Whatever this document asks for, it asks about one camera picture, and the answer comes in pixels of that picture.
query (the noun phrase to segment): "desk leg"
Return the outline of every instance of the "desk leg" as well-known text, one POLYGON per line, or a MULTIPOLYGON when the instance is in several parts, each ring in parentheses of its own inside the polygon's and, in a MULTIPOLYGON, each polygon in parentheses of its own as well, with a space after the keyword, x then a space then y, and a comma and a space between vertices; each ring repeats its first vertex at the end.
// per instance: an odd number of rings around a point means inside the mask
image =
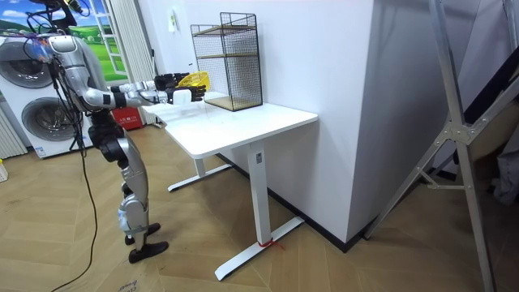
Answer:
POLYGON ((262 245, 272 239, 270 216, 268 212, 267 171, 265 170, 265 151, 263 140, 247 145, 247 162, 251 177, 252 206, 256 237, 262 245))
POLYGON ((218 281, 221 281, 265 248, 270 247, 272 242, 277 241, 304 222, 302 218, 295 217, 271 233, 263 141, 256 141, 247 145, 247 161, 251 177, 252 205, 254 207, 254 221, 258 242, 218 267, 214 272, 218 281))
POLYGON ((192 177, 192 178, 188 178, 188 179, 185 179, 181 182, 177 182, 175 184, 172 184, 171 186, 168 187, 168 191, 176 191, 177 189, 181 188, 181 187, 184 187, 190 183, 194 183, 194 182, 197 182, 199 181, 200 179, 202 178, 205 178, 211 174, 216 174, 216 173, 219 173, 220 171, 222 170, 226 170, 228 169, 229 167, 232 167, 232 165, 229 165, 229 164, 224 164, 222 166, 218 166, 216 169, 213 169, 213 170, 209 170, 208 172, 205 171, 205 167, 204 167, 204 160, 203 159, 194 159, 194 162, 195 162, 195 168, 196 168, 196 176, 192 177))

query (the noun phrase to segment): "wooden floor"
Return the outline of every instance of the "wooden floor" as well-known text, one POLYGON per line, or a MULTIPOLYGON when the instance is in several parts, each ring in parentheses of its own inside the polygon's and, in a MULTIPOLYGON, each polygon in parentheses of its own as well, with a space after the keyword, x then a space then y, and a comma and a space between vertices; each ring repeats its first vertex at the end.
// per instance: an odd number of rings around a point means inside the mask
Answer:
MULTIPOLYGON (((88 151, 99 234, 90 270, 62 291, 163 292, 437 292, 483 291, 467 215, 457 191, 421 186, 370 242, 342 254, 307 225, 270 247, 223 282, 214 270, 255 241, 248 181, 236 170, 185 187, 166 188, 195 174, 191 159, 163 130, 132 131, 148 166, 150 217, 167 240, 162 255, 129 264, 117 208, 115 164, 88 151)), ((206 168, 222 164, 216 157, 206 168)), ((92 207, 77 153, 40 161, 34 153, 7 159, 10 178, 0 183, 0 292, 50 291, 88 263, 92 207)), ((272 227, 293 215, 270 200, 272 227)), ((519 291, 519 208, 491 198, 483 205, 500 291, 519 291)))

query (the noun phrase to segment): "red device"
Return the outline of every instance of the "red device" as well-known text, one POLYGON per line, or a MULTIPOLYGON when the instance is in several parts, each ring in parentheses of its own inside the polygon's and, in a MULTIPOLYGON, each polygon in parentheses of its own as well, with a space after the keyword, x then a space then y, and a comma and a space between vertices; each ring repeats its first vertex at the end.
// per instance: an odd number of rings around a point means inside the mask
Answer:
POLYGON ((115 121, 126 130, 143 127, 139 111, 136 108, 112 109, 112 115, 115 121))

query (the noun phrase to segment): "black wire shelf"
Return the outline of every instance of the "black wire shelf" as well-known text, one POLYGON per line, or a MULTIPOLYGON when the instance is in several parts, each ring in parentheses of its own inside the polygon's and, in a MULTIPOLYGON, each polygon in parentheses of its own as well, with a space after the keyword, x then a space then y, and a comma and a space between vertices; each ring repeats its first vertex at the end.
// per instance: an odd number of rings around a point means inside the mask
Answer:
POLYGON ((262 105, 256 16, 222 12, 220 19, 221 25, 191 25, 198 70, 209 77, 204 100, 232 111, 262 105))

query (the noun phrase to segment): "washing machine door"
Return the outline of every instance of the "washing machine door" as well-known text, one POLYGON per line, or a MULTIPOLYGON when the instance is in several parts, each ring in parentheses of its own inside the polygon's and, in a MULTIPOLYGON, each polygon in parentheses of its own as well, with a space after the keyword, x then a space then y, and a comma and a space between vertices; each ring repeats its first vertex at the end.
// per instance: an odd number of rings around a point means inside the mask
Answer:
POLYGON ((52 83, 47 65, 27 56, 22 41, 0 45, 0 75, 24 88, 43 88, 52 83))
POLYGON ((65 113, 66 108, 59 98, 42 97, 25 106, 22 122, 31 134, 43 140, 68 140, 74 137, 74 127, 65 113))

